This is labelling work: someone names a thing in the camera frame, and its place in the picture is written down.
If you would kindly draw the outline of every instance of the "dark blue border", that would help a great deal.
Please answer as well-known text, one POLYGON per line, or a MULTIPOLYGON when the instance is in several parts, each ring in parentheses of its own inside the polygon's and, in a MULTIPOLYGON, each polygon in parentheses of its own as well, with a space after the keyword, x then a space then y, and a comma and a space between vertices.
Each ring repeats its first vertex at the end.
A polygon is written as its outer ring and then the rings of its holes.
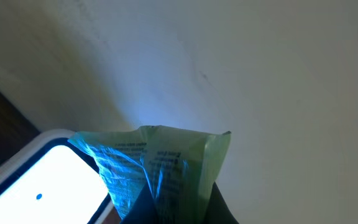
MULTIPOLYGON (((29 170, 39 159, 41 159, 42 156, 44 156, 49 150, 51 150, 51 148, 55 146, 69 147, 71 150, 73 150, 73 152, 75 152, 75 154, 77 154, 90 167, 92 167, 95 172, 99 173, 99 168, 96 165, 94 159, 91 156, 85 154, 84 152, 81 152, 75 146, 70 144, 67 140, 68 138, 57 138, 46 143, 40 150, 38 150, 32 157, 30 157, 30 159, 25 161, 15 172, 13 172, 6 180, 4 180, 4 182, 0 184, 0 195, 6 189, 8 189, 15 181, 17 181, 25 172, 27 172, 27 170, 29 170)), ((103 210, 107 207, 110 201, 110 196, 109 194, 107 194, 106 198, 100 204, 97 211, 93 214, 88 224, 95 223, 95 221, 99 218, 100 214, 102 214, 103 210)))

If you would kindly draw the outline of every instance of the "plastic packet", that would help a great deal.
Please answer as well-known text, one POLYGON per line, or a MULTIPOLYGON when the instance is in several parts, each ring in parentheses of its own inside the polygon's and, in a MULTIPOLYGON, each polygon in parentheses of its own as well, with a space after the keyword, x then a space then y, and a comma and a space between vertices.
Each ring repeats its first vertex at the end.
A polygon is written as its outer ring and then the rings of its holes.
POLYGON ((78 132, 69 142, 95 159, 122 219, 147 184, 160 223, 201 223, 230 132, 141 126, 130 132, 78 132))

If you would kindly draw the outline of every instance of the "white screen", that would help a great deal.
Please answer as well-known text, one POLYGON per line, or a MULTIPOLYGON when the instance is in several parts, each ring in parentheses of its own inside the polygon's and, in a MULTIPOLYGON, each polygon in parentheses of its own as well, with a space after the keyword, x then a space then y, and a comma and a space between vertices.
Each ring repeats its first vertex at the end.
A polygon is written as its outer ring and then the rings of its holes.
POLYGON ((87 223, 107 194, 97 172, 55 146, 0 195, 0 223, 87 223))

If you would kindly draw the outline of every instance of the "translucent plastic bag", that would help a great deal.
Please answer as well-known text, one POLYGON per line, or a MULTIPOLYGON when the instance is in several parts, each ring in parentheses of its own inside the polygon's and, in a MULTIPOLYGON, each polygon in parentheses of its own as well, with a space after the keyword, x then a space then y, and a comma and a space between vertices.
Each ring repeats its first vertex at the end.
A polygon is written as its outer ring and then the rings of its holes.
POLYGON ((130 132, 78 132, 69 142, 95 159, 121 218, 147 184, 161 223, 201 223, 230 132, 141 126, 130 132))

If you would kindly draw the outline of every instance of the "wall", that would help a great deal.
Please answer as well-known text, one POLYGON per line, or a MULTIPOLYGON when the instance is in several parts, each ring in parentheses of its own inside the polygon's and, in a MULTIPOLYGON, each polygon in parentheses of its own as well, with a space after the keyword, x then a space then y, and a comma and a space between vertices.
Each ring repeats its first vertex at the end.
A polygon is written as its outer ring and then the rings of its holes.
POLYGON ((0 90, 41 130, 231 130, 240 223, 358 223, 358 1, 0 1, 0 90))

